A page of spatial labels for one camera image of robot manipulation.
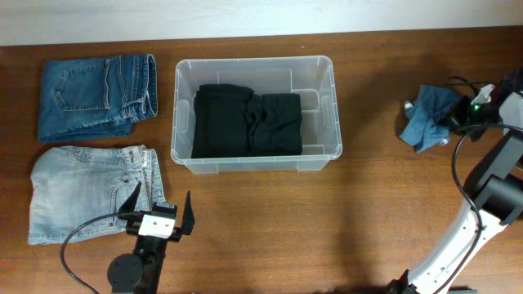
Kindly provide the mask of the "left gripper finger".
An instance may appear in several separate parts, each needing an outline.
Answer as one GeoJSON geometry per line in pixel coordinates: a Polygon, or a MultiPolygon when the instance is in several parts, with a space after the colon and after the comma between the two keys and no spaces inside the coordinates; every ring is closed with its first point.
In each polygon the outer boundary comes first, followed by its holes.
{"type": "Polygon", "coordinates": [[[125,200],[122,206],[119,208],[119,213],[131,213],[135,211],[136,202],[139,198],[141,191],[141,182],[136,185],[131,195],[125,200]]]}
{"type": "Polygon", "coordinates": [[[191,205],[191,191],[188,190],[186,193],[186,201],[184,206],[184,213],[181,222],[181,233],[183,235],[191,235],[194,228],[195,218],[194,212],[191,205]]]}

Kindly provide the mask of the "blue shirt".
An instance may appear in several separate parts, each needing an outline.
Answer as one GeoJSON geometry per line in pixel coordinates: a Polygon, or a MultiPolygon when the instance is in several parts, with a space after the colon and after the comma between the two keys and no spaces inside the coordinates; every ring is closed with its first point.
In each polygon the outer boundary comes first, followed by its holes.
{"type": "Polygon", "coordinates": [[[459,100],[460,96],[448,88],[420,86],[417,99],[404,105],[409,122],[400,134],[402,141],[413,146],[416,153],[448,144],[449,127],[440,121],[459,100]]]}

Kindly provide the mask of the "black garment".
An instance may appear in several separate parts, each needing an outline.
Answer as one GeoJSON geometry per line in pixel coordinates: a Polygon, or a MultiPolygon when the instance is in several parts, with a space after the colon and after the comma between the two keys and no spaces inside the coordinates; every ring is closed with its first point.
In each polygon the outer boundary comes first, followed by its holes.
{"type": "Polygon", "coordinates": [[[244,117],[253,90],[232,84],[204,84],[194,98],[192,158],[235,158],[248,155],[244,117]]]}

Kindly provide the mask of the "dark green garment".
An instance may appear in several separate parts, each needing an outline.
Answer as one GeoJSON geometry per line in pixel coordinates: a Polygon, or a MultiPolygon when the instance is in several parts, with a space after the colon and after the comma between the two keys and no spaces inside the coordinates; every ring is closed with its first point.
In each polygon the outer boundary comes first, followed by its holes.
{"type": "Polygon", "coordinates": [[[245,119],[251,156],[302,154],[302,106],[299,94],[254,94],[247,102],[245,119]]]}

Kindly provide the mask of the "clear plastic storage bin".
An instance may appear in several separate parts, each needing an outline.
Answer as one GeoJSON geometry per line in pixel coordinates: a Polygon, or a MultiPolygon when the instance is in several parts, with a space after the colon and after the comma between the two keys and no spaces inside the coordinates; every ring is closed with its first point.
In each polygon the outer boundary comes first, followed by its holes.
{"type": "Polygon", "coordinates": [[[333,62],[327,56],[186,59],[176,66],[172,160],[195,175],[220,172],[320,171],[342,154],[333,62]],[[302,154],[246,158],[192,158],[194,98],[203,84],[228,83],[257,94],[296,93],[302,105],[302,154]]]}

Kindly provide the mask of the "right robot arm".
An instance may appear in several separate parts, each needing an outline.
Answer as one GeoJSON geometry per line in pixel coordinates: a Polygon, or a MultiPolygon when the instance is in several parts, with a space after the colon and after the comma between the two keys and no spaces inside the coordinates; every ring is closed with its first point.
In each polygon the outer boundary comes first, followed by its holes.
{"type": "Polygon", "coordinates": [[[384,288],[385,293],[450,293],[453,281],[496,234],[522,219],[522,180],[513,169],[522,164],[522,71],[500,82],[450,77],[444,87],[422,86],[414,102],[404,104],[409,122],[400,138],[416,152],[461,138],[451,172],[463,204],[444,237],[427,258],[384,288]],[[489,128],[503,131],[498,143],[465,181],[457,171],[458,149],[477,141],[489,128]]]}

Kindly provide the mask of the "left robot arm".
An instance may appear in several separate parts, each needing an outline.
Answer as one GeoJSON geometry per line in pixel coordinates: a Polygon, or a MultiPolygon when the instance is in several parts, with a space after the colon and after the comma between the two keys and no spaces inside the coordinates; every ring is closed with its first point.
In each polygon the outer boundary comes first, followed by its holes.
{"type": "Polygon", "coordinates": [[[195,219],[191,193],[186,194],[183,217],[176,226],[177,206],[154,203],[149,211],[135,210],[141,191],[137,185],[118,210],[118,218],[126,222],[126,233],[136,237],[133,251],[117,256],[107,270],[112,293],[156,293],[159,286],[167,245],[178,243],[190,235],[195,219]]]}

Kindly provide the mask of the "light blue folded jeans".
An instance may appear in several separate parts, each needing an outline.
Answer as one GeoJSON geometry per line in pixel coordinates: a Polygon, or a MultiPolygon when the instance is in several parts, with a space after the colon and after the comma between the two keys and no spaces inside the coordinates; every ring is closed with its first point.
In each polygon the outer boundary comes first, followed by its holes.
{"type": "Polygon", "coordinates": [[[118,212],[138,185],[137,211],[165,201],[157,154],[144,145],[55,147],[37,160],[30,179],[30,245],[63,243],[84,222],[118,212]]]}

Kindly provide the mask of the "dark blue folded jeans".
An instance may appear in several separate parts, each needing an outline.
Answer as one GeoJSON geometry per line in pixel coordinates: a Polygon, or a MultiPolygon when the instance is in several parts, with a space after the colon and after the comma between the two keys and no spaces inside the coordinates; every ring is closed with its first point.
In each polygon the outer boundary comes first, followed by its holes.
{"type": "Polygon", "coordinates": [[[61,143],[129,136],[159,111],[151,54],[50,60],[43,66],[38,140],[61,143]]]}

